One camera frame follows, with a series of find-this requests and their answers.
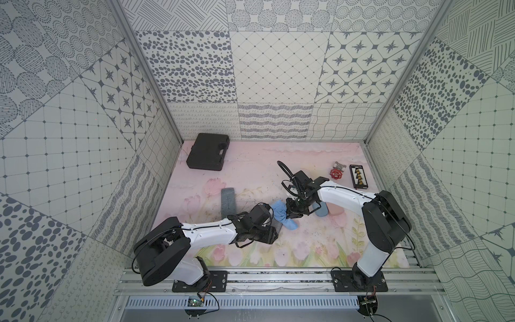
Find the blue eyeglass case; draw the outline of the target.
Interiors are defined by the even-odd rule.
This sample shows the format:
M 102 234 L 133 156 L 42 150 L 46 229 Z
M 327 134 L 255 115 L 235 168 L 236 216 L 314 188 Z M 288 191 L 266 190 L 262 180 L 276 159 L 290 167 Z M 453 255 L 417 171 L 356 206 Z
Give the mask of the blue eyeglass case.
M 329 209 L 326 203 L 320 202 L 316 203 L 314 206 L 315 214 L 318 217 L 325 217 L 329 214 Z

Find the blue microfiber cloth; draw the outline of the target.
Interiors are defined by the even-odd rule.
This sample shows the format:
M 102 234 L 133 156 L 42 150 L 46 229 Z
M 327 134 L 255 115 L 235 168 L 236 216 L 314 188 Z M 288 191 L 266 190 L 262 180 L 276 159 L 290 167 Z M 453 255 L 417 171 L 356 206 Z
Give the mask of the blue microfiber cloth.
M 274 218 L 276 221 L 281 223 L 286 229 L 294 231 L 299 228 L 298 224 L 287 217 L 287 206 L 283 201 L 276 201 L 271 205 L 274 211 Z

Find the pink eyeglass case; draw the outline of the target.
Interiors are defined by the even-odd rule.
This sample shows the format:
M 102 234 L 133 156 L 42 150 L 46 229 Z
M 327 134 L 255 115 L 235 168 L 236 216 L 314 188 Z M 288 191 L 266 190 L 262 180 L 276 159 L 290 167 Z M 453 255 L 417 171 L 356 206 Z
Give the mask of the pink eyeglass case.
M 328 203 L 327 208 L 330 215 L 341 215 L 345 213 L 345 209 L 332 203 Z

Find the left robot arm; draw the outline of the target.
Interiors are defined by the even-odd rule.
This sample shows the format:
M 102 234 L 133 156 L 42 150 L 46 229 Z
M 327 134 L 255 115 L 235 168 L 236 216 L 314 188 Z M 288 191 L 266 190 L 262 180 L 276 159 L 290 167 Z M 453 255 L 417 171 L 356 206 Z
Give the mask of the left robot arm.
M 271 245 L 278 238 L 273 220 L 274 210 L 266 203 L 206 224 L 186 224 L 170 217 L 135 243 L 132 269 L 139 273 L 145 287 L 170 277 L 204 290 L 211 272 L 200 256 L 192 256 L 191 250 L 217 245 L 245 248 L 254 242 Z

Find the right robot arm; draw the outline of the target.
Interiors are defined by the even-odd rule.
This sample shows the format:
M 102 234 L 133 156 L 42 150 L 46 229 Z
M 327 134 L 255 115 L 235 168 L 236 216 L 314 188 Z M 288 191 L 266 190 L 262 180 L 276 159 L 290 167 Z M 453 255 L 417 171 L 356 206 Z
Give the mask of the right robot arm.
M 365 193 L 347 188 L 325 177 L 309 178 L 303 171 L 285 170 L 292 195 L 286 200 L 286 217 L 300 218 L 317 213 L 328 204 L 352 211 L 364 220 L 369 244 L 354 264 L 355 279 L 370 280 L 378 275 L 398 244 L 408 237 L 412 225 L 394 196 L 387 192 Z

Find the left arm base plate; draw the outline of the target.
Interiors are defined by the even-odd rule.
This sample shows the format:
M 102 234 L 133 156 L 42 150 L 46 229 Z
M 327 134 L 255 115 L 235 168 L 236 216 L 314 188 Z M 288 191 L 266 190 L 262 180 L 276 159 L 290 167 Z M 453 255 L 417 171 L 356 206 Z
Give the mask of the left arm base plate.
M 227 287 L 227 278 L 228 271 L 226 270 L 210 271 L 208 275 L 203 276 L 193 285 L 175 280 L 172 292 L 225 292 Z

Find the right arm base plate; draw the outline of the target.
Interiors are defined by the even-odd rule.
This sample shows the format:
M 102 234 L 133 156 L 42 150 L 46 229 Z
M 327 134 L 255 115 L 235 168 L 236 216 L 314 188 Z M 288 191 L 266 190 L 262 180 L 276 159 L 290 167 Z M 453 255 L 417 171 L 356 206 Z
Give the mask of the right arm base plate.
M 335 292 L 388 292 L 382 271 L 368 277 L 358 271 L 334 268 L 330 275 Z

